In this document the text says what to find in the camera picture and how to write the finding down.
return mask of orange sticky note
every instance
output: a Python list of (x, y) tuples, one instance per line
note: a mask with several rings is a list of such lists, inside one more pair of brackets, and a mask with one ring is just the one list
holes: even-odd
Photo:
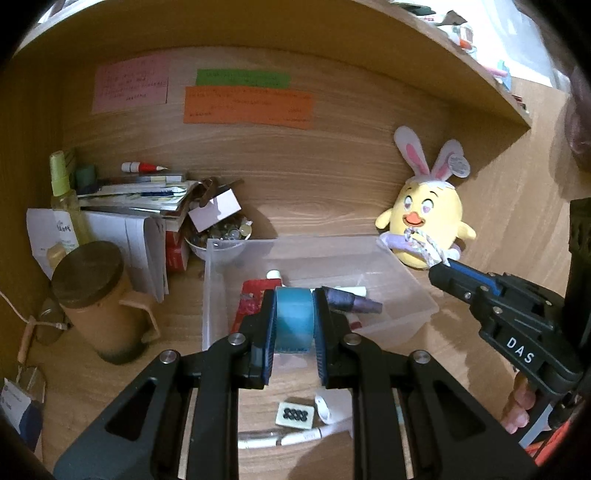
[(314, 98), (297, 90), (195, 86), (185, 88), (186, 124), (264, 124), (311, 128)]

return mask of white card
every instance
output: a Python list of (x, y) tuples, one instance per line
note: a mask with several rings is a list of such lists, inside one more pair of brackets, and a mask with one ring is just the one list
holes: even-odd
[(220, 220), (238, 212), (240, 208), (234, 192), (230, 189), (212, 198), (205, 207), (191, 210), (189, 216), (197, 231), (203, 232)]
[(4, 388), (0, 394), (0, 408), (10, 425), (21, 433), (21, 419), (31, 404), (31, 398), (8, 379), (4, 379)]

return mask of white bottle cap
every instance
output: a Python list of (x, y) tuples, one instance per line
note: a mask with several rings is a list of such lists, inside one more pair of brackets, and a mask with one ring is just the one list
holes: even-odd
[(121, 171), (123, 173), (137, 173), (139, 172), (138, 161), (126, 161), (121, 164)]
[(267, 279), (271, 280), (273, 278), (279, 278), (279, 280), (281, 280), (283, 283), (283, 280), (281, 279), (281, 272), (279, 270), (269, 270), (267, 272)]

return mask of plush toy tag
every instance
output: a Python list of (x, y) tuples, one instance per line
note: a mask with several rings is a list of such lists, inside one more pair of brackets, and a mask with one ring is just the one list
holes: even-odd
[(465, 179), (470, 174), (470, 164), (461, 155), (450, 155), (447, 159), (447, 166), (456, 177), (461, 179)]

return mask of green sticky note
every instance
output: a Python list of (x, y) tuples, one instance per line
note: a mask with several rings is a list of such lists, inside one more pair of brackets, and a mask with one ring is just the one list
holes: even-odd
[(288, 88), (290, 76), (280, 72), (240, 69), (199, 69), (195, 85)]

